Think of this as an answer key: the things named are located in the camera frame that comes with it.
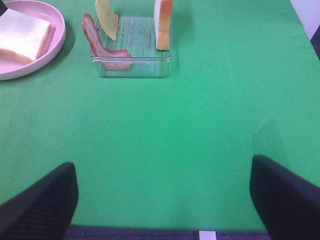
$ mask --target green table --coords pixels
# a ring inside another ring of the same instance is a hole
[[[254,154],[320,185],[320,64],[289,0],[175,1],[166,78],[99,77],[81,28],[94,1],[47,2],[66,42],[0,82],[0,203],[71,161],[73,224],[263,230]],[[153,14],[153,1],[110,4]]]

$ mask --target bacon slice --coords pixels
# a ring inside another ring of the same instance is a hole
[[[90,43],[91,49],[93,53],[97,57],[118,57],[118,58],[131,58],[130,52],[127,49],[121,50],[110,50],[103,47],[98,29],[95,26],[95,21],[93,20],[92,16],[89,13],[84,14],[82,18],[81,24],[84,35],[86,39]],[[102,66],[104,66],[108,70],[125,70],[128,69],[132,62],[100,62]]]

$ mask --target white bread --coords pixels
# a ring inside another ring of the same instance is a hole
[[[0,56],[22,64],[37,60],[51,30],[51,23],[7,9],[0,16]]]
[[[155,0],[154,29],[156,49],[170,49],[170,23],[174,0]]]

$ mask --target pink plate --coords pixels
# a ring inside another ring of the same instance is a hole
[[[44,44],[41,57],[27,65],[0,56],[0,80],[18,78],[30,74],[49,63],[61,50],[66,39],[66,25],[62,14],[52,5],[35,0],[12,0],[4,2],[9,9],[47,20],[51,31]]]

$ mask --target transparent container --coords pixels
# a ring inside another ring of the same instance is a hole
[[[99,21],[97,26],[104,47],[110,50],[127,49],[131,58],[97,57],[90,51],[89,57],[96,64],[101,77],[165,77],[169,74],[171,61],[170,50],[156,49],[154,18],[150,16],[120,16],[116,41],[106,35]],[[125,70],[108,70],[100,62],[125,63],[132,62]]]

